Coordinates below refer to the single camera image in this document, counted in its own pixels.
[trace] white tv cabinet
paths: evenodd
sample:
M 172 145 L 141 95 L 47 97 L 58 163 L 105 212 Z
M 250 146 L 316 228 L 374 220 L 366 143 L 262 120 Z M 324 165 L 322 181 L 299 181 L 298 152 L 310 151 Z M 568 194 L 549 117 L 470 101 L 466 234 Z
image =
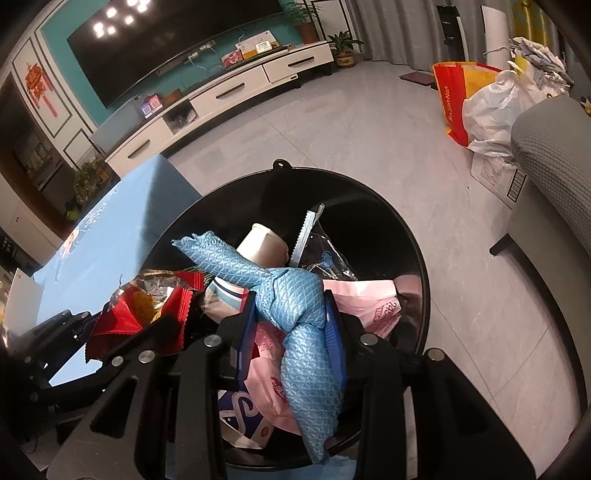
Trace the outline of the white tv cabinet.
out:
M 117 148 L 106 162 L 123 178 L 153 155 L 163 152 L 221 113 L 260 93 L 296 80 L 299 72 L 326 65 L 328 74 L 332 61 L 328 43 L 321 41 L 281 50 L 238 67 L 160 112 Z M 194 110 L 197 116 L 185 127 L 177 129 L 171 121 L 167 121 L 174 112 L 189 109 Z

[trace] metal screw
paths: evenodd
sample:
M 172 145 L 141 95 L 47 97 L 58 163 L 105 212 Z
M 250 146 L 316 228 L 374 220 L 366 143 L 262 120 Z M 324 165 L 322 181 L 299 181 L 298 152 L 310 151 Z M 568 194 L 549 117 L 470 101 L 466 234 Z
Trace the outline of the metal screw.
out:
M 144 350 L 138 355 L 138 360 L 143 364 L 149 364 L 156 358 L 156 354 L 152 350 Z
M 218 346 L 222 343 L 222 337 L 220 337 L 219 335 L 208 335 L 203 340 L 203 343 L 205 343 L 205 346 L 208 347 Z
M 440 350 L 439 348 L 431 348 L 427 352 L 427 356 L 434 362 L 440 362 L 445 358 L 445 353 L 443 353 L 443 350 Z
M 365 346 L 374 346 L 376 343 L 378 343 L 378 337 L 376 337 L 373 333 L 364 333 L 359 338 L 359 340 L 361 340 L 361 343 Z

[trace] blue cloth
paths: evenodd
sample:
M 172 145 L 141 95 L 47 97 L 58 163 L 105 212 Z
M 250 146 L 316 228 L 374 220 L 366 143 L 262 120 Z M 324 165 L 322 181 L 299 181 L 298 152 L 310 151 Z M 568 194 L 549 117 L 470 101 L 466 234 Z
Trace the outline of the blue cloth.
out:
M 357 462 L 340 455 L 326 465 L 311 465 L 281 472 L 243 472 L 228 468 L 228 480 L 352 480 Z
M 281 381 L 314 463 L 327 460 L 325 441 L 337 425 L 342 392 L 333 376 L 326 340 L 320 277 L 301 268 L 264 269 L 213 232 L 174 241 L 200 269 L 256 292 L 260 314 L 287 333 Z
M 102 310 L 120 284 L 133 279 L 160 236 L 201 198 L 161 155 L 127 174 L 78 224 L 33 279 L 45 287 L 37 323 L 63 310 Z M 78 351 L 52 379 L 59 385 L 95 372 Z

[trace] plant pot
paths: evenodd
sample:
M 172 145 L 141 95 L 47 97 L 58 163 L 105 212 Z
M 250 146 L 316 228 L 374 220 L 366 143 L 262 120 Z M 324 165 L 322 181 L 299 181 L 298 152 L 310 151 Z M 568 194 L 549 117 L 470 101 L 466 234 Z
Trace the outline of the plant pot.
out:
M 333 53 L 335 62 L 340 69 L 349 69 L 355 67 L 355 57 L 352 51 L 344 51 L 343 53 Z
M 300 34 L 303 43 L 314 43 L 320 41 L 318 32 L 316 31 L 316 25 L 314 22 L 302 23 L 295 25 L 295 29 Z

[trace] paper cup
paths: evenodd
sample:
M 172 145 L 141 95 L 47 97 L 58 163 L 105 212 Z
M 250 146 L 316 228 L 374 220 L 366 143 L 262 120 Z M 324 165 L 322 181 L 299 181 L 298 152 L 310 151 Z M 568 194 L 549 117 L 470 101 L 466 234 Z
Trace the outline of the paper cup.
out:
M 252 225 L 252 230 L 236 250 L 262 268 L 284 267 L 289 260 L 286 243 L 260 223 Z

